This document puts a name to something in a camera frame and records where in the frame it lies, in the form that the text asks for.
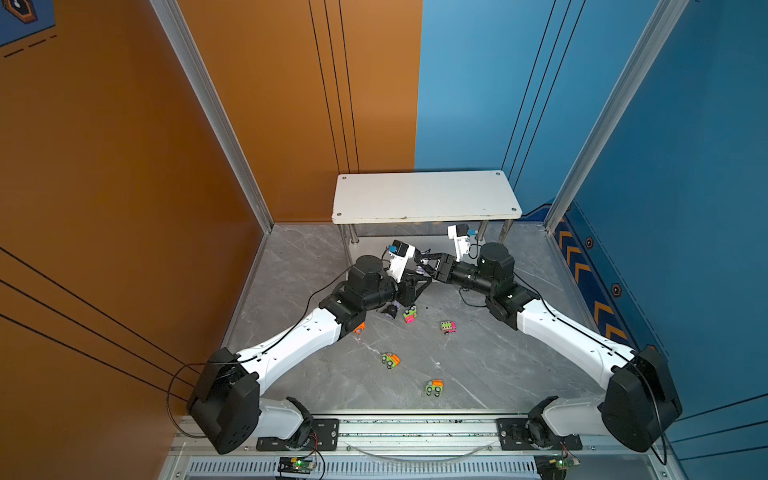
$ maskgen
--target orange chevron pattern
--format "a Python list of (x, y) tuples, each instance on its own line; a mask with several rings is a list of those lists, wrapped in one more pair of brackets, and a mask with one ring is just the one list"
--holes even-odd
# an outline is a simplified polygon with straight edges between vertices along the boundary
[(584, 265), (583, 263), (576, 262), (576, 272), (574, 273), (574, 277), (576, 277), (576, 283), (578, 283), (578, 273), (582, 270), (586, 270), (588, 272), (592, 271), (589, 265)]
[(568, 266), (571, 266), (571, 253), (581, 253), (581, 250), (576, 247), (568, 247), (566, 250), (568, 252), (568, 256), (565, 257), (565, 262), (568, 264)]
[(560, 250), (563, 250), (563, 237), (573, 237), (574, 234), (565, 230), (560, 232)]
[(604, 312), (608, 312), (611, 315), (614, 315), (613, 309), (610, 308), (608, 305), (606, 305), (605, 303), (595, 302), (594, 303), (594, 322), (598, 325), (600, 324), (600, 320), (598, 319), (598, 317), (600, 315), (601, 310)]
[(612, 333), (615, 333), (616, 335), (619, 335), (621, 338), (623, 338), (625, 340), (627, 339), (627, 334), (626, 333), (622, 332), (621, 330), (619, 330), (618, 328), (616, 328), (613, 325), (606, 325), (605, 326), (605, 338), (610, 339)]

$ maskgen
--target orange toy car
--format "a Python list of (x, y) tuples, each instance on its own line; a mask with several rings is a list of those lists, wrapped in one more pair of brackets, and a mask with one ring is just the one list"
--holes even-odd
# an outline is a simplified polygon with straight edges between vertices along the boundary
[(394, 353), (382, 353), (382, 363), (386, 363), (386, 368), (391, 370), (400, 364), (400, 357)]

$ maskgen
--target black line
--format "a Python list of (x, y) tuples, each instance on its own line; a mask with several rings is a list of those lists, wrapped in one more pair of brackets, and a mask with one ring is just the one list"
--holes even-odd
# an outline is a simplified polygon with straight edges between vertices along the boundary
[(509, 155), (509, 148), (512, 145), (512, 138), (515, 138), (515, 130), (518, 129), (518, 122), (520, 121), (520, 113), (523, 111), (523, 105), (525, 104), (525, 97), (528, 96), (528, 88), (531, 86), (531, 79), (533, 78), (533, 72), (534, 70), (536, 70), (536, 64), (538, 63), (538, 55), (541, 53), (541, 46), (544, 44), (544, 39), (547, 36), (547, 30), (549, 29), (549, 21), (552, 20), (552, 12), (554, 12), (554, 4), (556, 4), (557, 2), (558, 0), (554, 0), (554, 2), (552, 2), (552, 8), (549, 10), (549, 18), (547, 18), (547, 24), (544, 27), (544, 34), (541, 36), (541, 42), (538, 44), (538, 50), (536, 51), (536, 59), (533, 61), (533, 67), (531, 67), (531, 75), (528, 77), (528, 84), (525, 85), (525, 93), (523, 94), (523, 99), (520, 102), (518, 117), (515, 119), (515, 126), (512, 128), (512, 135), (509, 136), (509, 143), (507, 144), (507, 153), (504, 154), (504, 161), (502, 162), (502, 167), (499, 170), (503, 171), (504, 165), (507, 163), (507, 155)]
[[(5, 285), (6, 287), (8, 287), (8, 288), (10, 288), (10, 289), (13, 289), (13, 290), (14, 290), (15, 292), (17, 292), (17, 293), (20, 293), (21, 295), (23, 295), (23, 296), (26, 296), (27, 298), (29, 298), (29, 299), (30, 299), (30, 300), (32, 300), (33, 302), (36, 302), (37, 304), (44, 306), (44, 307), (45, 307), (45, 308), (47, 308), (48, 310), (51, 310), (53, 313), (56, 313), (57, 315), (64, 317), (65, 319), (69, 320), (70, 322), (74, 323), (75, 325), (77, 325), (77, 326), (80, 326), (81, 328), (84, 328), (84, 329), (86, 329), (88, 332), (91, 332), (91, 333), (93, 333), (93, 334), (94, 334), (94, 335), (96, 335), (97, 337), (99, 337), (99, 338), (101, 338), (101, 339), (104, 339), (104, 340), (107, 340), (109, 343), (111, 343), (112, 345), (116, 346), (117, 348), (119, 348), (119, 349), (122, 349), (122, 350), (124, 350), (125, 352), (128, 352), (128, 353), (130, 353), (131, 355), (135, 356), (136, 358), (138, 358), (138, 359), (140, 359), (140, 360), (144, 360), (146, 363), (149, 363), (149, 364), (150, 364), (150, 365), (152, 365), (154, 368), (156, 368), (156, 369), (160, 369), (160, 370), (162, 370), (162, 371), (166, 372), (168, 375), (173, 375), (173, 373), (171, 373), (171, 372), (168, 372), (168, 371), (167, 371), (166, 369), (164, 369), (163, 367), (161, 367), (161, 366), (159, 366), (159, 365), (156, 365), (156, 364), (154, 364), (154, 363), (150, 362), (149, 360), (145, 359), (145, 358), (144, 358), (143, 356), (141, 356), (141, 355), (138, 355), (137, 353), (133, 353), (133, 352), (132, 352), (132, 351), (130, 351), (129, 349), (127, 349), (127, 348), (125, 348), (124, 346), (120, 345), (119, 343), (117, 343), (117, 342), (114, 342), (114, 341), (110, 340), (110, 339), (109, 339), (109, 338), (107, 338), (106, 336), (104, 336), (104, 335), (101, 335), (99, 332), (96, 332), (95, 330), (93, 330), (93, 329), (91, 329), (91, 328), (89, 328), (89, 327), (87, 327), (87, 326), (83, 325), (82, 323), (80, 323), (80, 322), (78, 322), (77, 320), (75, 320), (75, 319), (71, 318), (70, 316), (67, 316), (67, 315), (63, 314), (62, 312), (60, 312), (60, 311), (56, 310), (54, 307), (52, 307), (52, 306), (48, 305), (47, 303), (45, 303), (45, 302), (43, 302), (43, 301), (41, 301), (41, 300), (38, 300), (38, 299), (34, 298), (34, 297), (33, 297), (32, 295), (30, 295), (29, 293), (26, 293), (26, 292), (24, 292), (24, 291), (20, 290), (19, 288), (16, 288), (15, 286), (11, 285), (10, 283), (6, 282), (5, 280), (3, 280), (3, 279), (0, 279), (0, 283), (2, 283), (3, 285)], [(189, 385), (190, 387), (194, 387), (194, 385), (192, 385), (192, 384), (191, 384), (191, 383), (189, 383), (189, 382), (186, 382), (186, 381), (184, 381), (183, 379), (179, 379), (179, 380), (180, 380), (181, 382), (184, 382), (184, 383), (186, 383), (186, 384), (187, 384), (187, 385)]]
[(752, 452), (753, 450), (760, 450), (760, 449), (768, 449), (768, 445), (763, 445), (760, 447), (752, 447), (750, 449), (730, 450), (729, 452), (710, 453), (708, 455), (698, 455), (696, 457), (679, 458), (678, 460), (682, 462), (684, 460), (695, 460), (696, 458), (716, 457), (718, 455), (728, 455), (729, 453)]
[(328, 105), (328, 91), (326, 90), (326, 77), (323, 75), (323, 62), (320, 60), (320, 45), (317, 43), (317, 30), (315, 29), (315, 17), (312, 15), (312, 2), (306, 0), (306, 4), (310, 6), (310, 20), (312, 20), (312, 31), (315, 32), (315, 47), (317, 48), (317, 63), (320, 65), (320, 78), (323, 79), (323, 93), (326, 96), (326, 109), (328, 110), (328, 125), (331, 127), (331, 140), (333, 140), (333, 153), (336, 155), (336, 169), (341, 174), (341, 166), (339, 165), (339, 152), (336, 150), (336, 135), (333, 134), (333, 122), (331, 121), (331, 107)]
[(728, 407), (736, 406), (736, 405), (739, 405), (741, 403), (751, 402), (752, 400), (762, 399), (763, 397), (766, 397), (766, 396), (768, 396), (768, 393), (764, 393), (762, 395), (754, 396), (754, 397), (749, 398), (749, 399), (739, 400), (738, 402), (729, 403), (728, 405), (723, 405), (723, 406), (720, 406), (720, 407), (716, 407), (714, 409), (705, 410), (703, 412), (694, 413), (693, 415), (689, 415), (687, 417), (683, 417), (682, 419), (677, 419), (677, 420), (675, 420), (675, 422), (681, 422), (683, 420), (692, 419), (693, 417), (698, 417), (699, 415), (704, 415), (705, 413), (712, 413), (712, 412), (716, 412), (717, 410), (727, 409)]
[(36, 35), (36, 34), (40, 33), (41, 31), (50, 30), (51, 28), (53, 28), (53, 27), (55, 27), (55, 26), (56, 26), (56, 25), (54, 24), (54, 25), (51, 25), (50, 27), (45, 27), (45, 28), (43, 28), (42, 30), (37, 30), (37, 31), (34, 31), (34, 32), (30, 33), (30, 34), (26, 34), (26, 35), (24, 35), (23, 37), (14, 38), (13, 40), (11, 40), (11, 41), (7, 41), (6, 43), (4, 43), (4, 44), (0, 45), (0, 47), (5, 47), (6, 45), (10, 45), (10, 44), (11, 44), (11, 43), (13, 43), (14, 41), (19, 41), (19, 40), (22, 40), (23, 38), (31, 37), (31, 36), (33, 36), (33, 35)]
[(23, 49), (23, 48), (20, 48), (20, 49), (18, 49), (17, 51), (12, 51), (11, 53), (9, 53), (9, 54), (7, 54), (7, 55), (3, 55), (2, 57), (3, 57), (3, 58), (8, 58), (8, 57), (10, 57), (11, 55), (16, 55), (16, 54), (17, 54), (17, 53), (19, 53), (20, 51), (24, 51), (24, 49)]
[(333, 78), (336, 80), (336, 99), (339, 101), (339, 118), (341, 118), (341, 136), (344, 139), (344, 154), (346, 155), (346, 171), (351, 173), (349, 168), (349, 152), (346, 149), (346, 130), (344, 129), (344, 113), (341, 112), (341, 94), (339, 94), (339, 77), (336, 75), (336, 57), (333, 55), (333, 40), (331, 40), (331, 21), (328, 19), (328, 3), (323, 0), (326, 7), (326, 25), (328, 26), (328, 42), (331, 45), (331, 63), (333, 63)]
[(742, 425), (738, 427), (731, 427), (729, 429), (717, 430), (716, 432), (703, 433), (701, 435), (695, 435), (693, 437), (687, 437), (685, 439), (674, 440), (673, 442), (670, 442), (670, 443), (678, 443), (678, 442), (685, 442), (686, 440), (700, 439), (701, 437), (708, 437), (710, 435), (716, 435), (718, 433), (732, 432), (733, 430), (746, 429), (748, 427), (754, 427), (755, 425), (762, 425), (763, 423), (768, 423), (768, 420), (763, 420), (762, 422), (754, 422), (754, 423), (750, 423), (750, 424)]
[[(109, 367), (109, 368), (111, 368), (111, 369), (115, 369), (115, 370), (117, 370), (117, 371), (118, 371), (118, 372), (120, 372), (120, 373), (124, 373), (125, 375), (127, 375), (127, 376), (130, 376), (132, 379), (136, 379), (136, 380), (138, 380), (139, 382), (145, 383), (145, 384), (149, 385), (150, 387), (152, 387), (152, 388), (154, 388), (154, 389), (158, 389), (158, 390), (160, 390), (162, 393), (167, 393), (167, 392), (166, 392), (166, 389), (162, 389), (162, 388), (160, 388), (159, 386), (157, 386), (157, 385), (155, 385), (155, 384), (153, 384), (153, 383), (149, 383), (147, 380), (144, 380), (144, 379), (140, 379), (139, 377), (137, 377), (136, 375), (133, 375), (132, 373), (128, 373), (128, 372), (126, 372), (126, 371), (125, 371), (125, 370), (123, 370), (123, 369), (119, 369), (118, 367), (116, 367), (116, 366), (114, 366), (114, 365), (112, 365), (112, 364), (110, 364), (110, 363), (107, 363), (107, 362), (105, 362), (104, 360), (100, 360), (100, 359), (97, 359), (95, 356), (92, 356), (92, 355), (88, 355), (86, 352), (83, 352), (82, 350), (76, 349), (76, 348), (74, 348), (74, 347), (73, 347), (73, 346), (71, 346), (71, 345), (67, 345), (66, 343), (62, 342), (61, 340), (56, 340), (56, 339), (55, 339), (55, 338), (53, 338), (52, 336), (48, 336), (48, 335), (44, 334), (43, 332), (41, 332), (41, 331), (39, 331), (39, 330), (35, 330), (35, 329), (33, 329), (32, 327), (30, 327), (30, 326), (26, 326), (24, 323), (21, 323), (21, 322), (19, 322), (19, 321), (17, 321), (17, 320), (14, 320), (14, 319), (12, 319), (10, 316), (7, 316), (7, 315), (3, 315), (2, 313), (0, 313), (0, 317), (1, 317), (1, 318), (4, 318), (4, 319), (6, 319), (6, 320), (8, 320), (8, 321), (9, 321), (9, 322), (11, 322), (11, 323), (15, 323), (16, 325), (20, 326), (21, 328), (27, 329), (27, 330), (29, 330), (30, 332), (33, 332), (33, 333), (37, 333), (39, 336), (42, 336), (43, 338), (49, 339), (49, 340), (51, 340), (52, 342), (56, 342), (56, 343), (58, 343), (59, 345), (61, 345), (61, 346), (63, 346), (63, 347), (66, 347), (66, 348), (68, 348), (68, 349), (70, 349), (70, 350), (72, 350), (72, 351), (74, 351), (74, 352), (77, 352), (77, 353), (79, 353), (79, 354), (81, 354), (81, 355), (83, 355), (83, 356), (87, 356), (87, 357), (88, 357), (89, 359), (91, 359), (91, 360), (96, 360), (96, 361), (97, 361), (97, 362), (99, 362), (101, 365), (106, 365), (106, 366), (108, 366), (108, 367)], [(172, 396), (174, 396), (174, 397), (176, 397), (177, 399), (179, 399), (179, 400), (183, 401), (183, 402), (186, 402), (186, 401), (187, 401), (187, 399), (185, 399), (185, 398), (182, 398), (182, 397), (180, 397), (180, 396), (176, 395), (175, 393), (171, 393), (171, 395), (172, 395)]]
[(549, 52), (549, 60), (547, 60), (547, 66), (544, 69), (544, 74), (541, 76), (541, 82), (538, 84), (538, 90), (536, 91), (536, 97), (533, 100), (531, 113), (528, 115), (528, 121), (525, 122), (525, 129), (523, 130), (523, 135), (520, 137), (520, 144), (518, 145), (518, 151), (515, 154), (515, 160), (512, 162), (512, 168), (509, 169), (509, 175), (507, 175), (507, 180), (511, 178), (512, 171), (515, 169), (515, 163), (518, 161), (518, 155), (520, 154), (520, 147), (523, 145), (523, 140), (525, 139), (525, 133), (528, 132), (528, 125), (531, 123), (531, 117), (533, 117), (533, 110), (536, 109), (536, 102), (538, 102), (538, 95), (541, 93), (541, 87), (544, 86), (544, 80), (547, 77), (549, 64), (550, 62), (552, 62), (552, 55), (554, 55), (554, 50), (558, 47), (558, 40), (560, 39), (560, 33), (563, 31), (563, 25), (565, 25), (565, 19), (568, 17), (568, 11), (571, 9), (572, 1), (573, 0), (568, 0), (568, 7), (566, 7), (565, 9), (565, 15), (563, 15), (563, 21), (560, 22), (560, 28), (558, 29), (558, 36), (554, 38), (554, 45), (552, 45), (552, 51)]
[(346, 86), (349, 87), (349, 111), (352, 112), (352, 135), (355, 138), (355, 159), (357, 173), (360, 173), (360, 156), (357, 150), (357, 131), (355, 130), (355, 109), (352, 107), (352, 83), (349, 81), (349, 60), (346, 58), (346, 38), (344, 37), (344, 17), (341, 15), (341, 0), (339, 0), (339, 20), (341, 21), (341, 39), (344, 44), (344, 63), (346, 64)]
[(518, 172), (518, 178), (515, 180), (515, 186), (512, 187), (512, 190), (515, 189), (515, 187), (518, 186), (518, 182), (520, 181), (520, 175), (523, 173), (523, 168), (525, 168), (525, 161), (528, 159), (528, 154), (531, 153), (531, 146), (533, 145), (533, 140), (536, 138), (536, 133), (538, 132), (538, 126), (541, 125), (541, 119), (544, 117), (544, 112), (547, 110), (547, 104), (549, 103), (549, 97), (552, 95), (552, 90), (554, 90), (554, 83), (558, 81), (558, 75), (560, 74), (560, 68), (563, 66), (563, 60), (565, 60), (565, 54), (568, 53), (568, 47), (571, 46), (571, 40), (574, 37), (574, 33), (576, 32), (576, 25), (578, 25), (578, 21), (581, 18), (581, 13), (584, 11), (584, 5), (587, 4), (587, 0), (584, 0), (584, 3), (581, 4), (581, 9), (578, 11), (578, 17), (576, 17), (576, 23), (574, 23), (574, 29), (571, 30), (571, 36), (568, 38), (568, 43), (565, 44), (565, 51), (563, 52), (563, 57), (560, 59), (560, 64), (558, 65), (558, 71), (554, 74), (554, 80), (552, 80), (552, 86), (549, 88), (549, 93), (547, 94), (547, 100), (544, 102), (544, 107), (541, 109), (541, 115), (538, 117), (538, 123), (536, 124), (536, 128), (533, 130), (533, 135), (531, 136), (531, 143), (528, 144), (528, 149), (525, 151), (525, 156), (523, 157), (523, 163), (520, 165), (520, 171)]
[(72, 295), (74, 298), (76, 298), (76, 299), (80, 300), (82, 303), (85, 303), (86, 305), (88, 305), (89, 307), (91, 307), (93, 310), (96, 310), (96, 311), (97, 311), (97, 312), (99, 312), (101, 315), (104, 315), (104, 316), (106, 316), (108, 319), (112, 320), (113, 322), (115, 322), (115, 323), (116, 323), (116, 324), (118, 324), (119, 326), (121, 326), (121, 327), (123, 327), (124, 329), (126, 329), (127, 331), (129, 331), (129, 332), (133, 333), (135, 336), (139, 337), (139, 338), (140, 338), (140, 339), (142, 339), (143, 341), (145, 341), (145, 342), (149, 343), (149, 344), (150, 344), (150, 345), (152, 345), (154, 348), (156, 348), (156, 349), (160, 350), (162, 353), (165, 353), (165, 354), (166, 354), (166, 355), (168, 355), (170, 358), (172, 358), (172, 359), (176, 360), (177, 362), (181, 363), (182, 365), (184, 365), (184, 364), (185, 364), (184, 362), (182, 362), (181, 360), (179, 360), (179, 359), (178, 359), (178, 358), (176, 358), (175, 356), (171, 355), (170, 353), (166, 352), (165, 350), (163, 350), (163, 349), (162, 349), (162, 348), (160, 348), (159, 346), (157, 346), (157, 345), (155, 345), (154, 343), (150, 342), (148, 339), (146, 339), (146, 338), (144, 338), (143, 336), (141, 336), (140, 334), (136, 333), (135, 331), (133, 331), (133, 330), (132, 330), (131, 328), (129, 328), (128, 326), (124, 325), (123, 323), (120, 323), (120, 322), (118, 322), (118, 321), (117, 321), (117, 320), (116, 320), (114, 317), (112, 317), (112, 316), (110, 316), (110, 315), (106, 314), (106, 313), (105, 313), (103, 310), (100, 310), (100, 309), (98, 309), (98, 308), (97, 308), (96, 306), (94, 306), (92, 303), (88, 302), (88, 301), (87, 301), (86, 299), (84, 299), (83, 297), (81, 297), (81, 296), (77, 295), (75, 292), (73, 292), (72, 290), (68, 289), (66, 286), (63, 286), (63, 285), (61, 285), (61, 284), (60, 284), (59, 282), (57, 282), (56, 280), (53, 280), (51, 277), (49, 277), (48, 275), (45, 275), (43, 272), (41, 272), (40, 270), (38, 270), (38, 269), (34, 268), (34, 267), (33, 267), (32, 265), (30, 265), (29, 263), (26, 263), (24, 260), (22, 260), (22, 259), (18, 258), (18, 257), (17, 257), (16, 255), (14, 255), (13, 253), (11, 253), (11, 252), (7, 251), (5, 248), (3, 248), (3, 247), (0, 247), (0, 252), (3, 252), (3, 253), (5, 253), (5, 254), (6, 254), (6, 255), (8, 255), (9, 257), (11, 257), (11, 258), (13, 258), (14, 260), (16, 260), (17, 262), (19, 262), (21, 265), (24, 265), (24, 266), (26, 266), (27, 268), (29, 268), (29, 269), (30, 269), (30, 270), (32, 270), (33, 272), (37, 273), (39, 276), (42, 276), (42, 277), (43, 277), (43, 278), (45, 278), (47, 281), (49, 281), (49, 282), (53, 283), (54, 285), (56, 285), (56, 286), (57, 286), (57, 287), (59, 287), (60, 289), (64, 290), (66, 293), (69, 293), (69, 294), (70, 294), (70, 295)]

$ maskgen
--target metal table leg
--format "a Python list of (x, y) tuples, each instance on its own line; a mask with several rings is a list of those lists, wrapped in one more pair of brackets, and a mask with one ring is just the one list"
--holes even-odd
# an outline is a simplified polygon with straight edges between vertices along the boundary
[(482, 240), (483, 236), (485, 235), (485, 229), (488, 228), (488, 221), (483, 220), (480, 222), (480, 228), (478, 228), (478, 242)]
[(509, 233), (509, 230), (512, 229), (512, 223), (514, 220), (504, 220), (504, 225), (502, 226), (502, 232), (498, 235), (498, 242), (504, 243), (504, 240), (507, 238), (507, 233)]
[(343, 243), (344, 252), (346, 253), (346, 265), (352, 266), (352, 254), (349, 252), (349, 241), (346, 238), (344, 225), (341, 223), (339, 223), (339, 233), (341, 234), (341, 243)]
[(349, 224), (349, 234), (352, 235), (352, 243), (360, 243), (360, 238), (357, 236), (357, 230), (355, 230), (355, 224)]

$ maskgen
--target blue wall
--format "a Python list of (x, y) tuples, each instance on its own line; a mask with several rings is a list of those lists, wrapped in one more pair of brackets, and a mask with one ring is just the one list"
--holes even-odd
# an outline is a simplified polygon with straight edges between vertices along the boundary
[(716, 454), (768, 445), (768, 423), (707, 434), (768, 420), (768, 397), (718, 409), (768, 393), (767, 18), (689, 3), (576, 198), (667, 354), (691, 478), (766, 475), (766, 449)]
[(571, 0), (569, 8), (568, 0), (425, 0), (416, 170), (496, 170), (504, 165), (526, 213), (550, 201), (656, 4)]

